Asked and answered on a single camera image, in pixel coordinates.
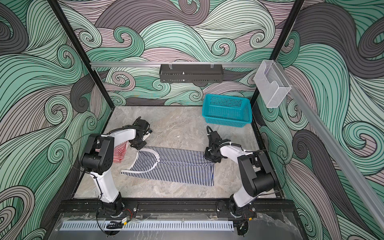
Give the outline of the red white striped tank top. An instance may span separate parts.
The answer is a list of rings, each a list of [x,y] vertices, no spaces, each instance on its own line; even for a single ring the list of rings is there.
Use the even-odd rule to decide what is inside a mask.
[[[113,162],[114,163],[121,163],[122,160],[125,158],[126,152],[127,152],[127,145],[128,141],[123,142],[116,147],[114,147],[114,156],[113,156]]]

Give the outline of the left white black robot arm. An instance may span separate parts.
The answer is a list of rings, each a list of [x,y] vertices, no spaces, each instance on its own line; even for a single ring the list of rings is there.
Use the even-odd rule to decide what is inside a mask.
[[[127,125],[105,135],[88,136],[80,165],[93,177],[103,205],[113,209],[122,207],[121,193],[117,190],[110,171],[115,147],[129,142],[133,148],[139,150],[146,145],[146,138],[152,132],[150,127]]]

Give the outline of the navy white striped tank top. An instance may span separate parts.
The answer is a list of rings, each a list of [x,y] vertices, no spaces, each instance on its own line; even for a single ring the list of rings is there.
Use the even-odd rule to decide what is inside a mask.
[[[214,173],[204,152],[160,147],[142,148],[131,167],[121,170],[129,177],[207,187],[214,185]]]

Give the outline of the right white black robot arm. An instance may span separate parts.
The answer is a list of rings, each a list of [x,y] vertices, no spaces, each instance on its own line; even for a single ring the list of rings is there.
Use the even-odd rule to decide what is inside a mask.
[[[238,164],[242,186],[233,194],[235,209],[252,203],[259,195],[275,188],[277,176],[264,150],[247,151],[240,144],[222,139],[218,132],[207,126],[209,145],[204,158],[213,163],[230,159]]]

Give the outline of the teal plastic basket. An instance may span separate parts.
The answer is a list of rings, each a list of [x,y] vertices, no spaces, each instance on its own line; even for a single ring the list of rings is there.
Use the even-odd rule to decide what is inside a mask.
[[[252,122],[251,102],[246,98],[208,94],[202,116],[208,124],[243,128]]]

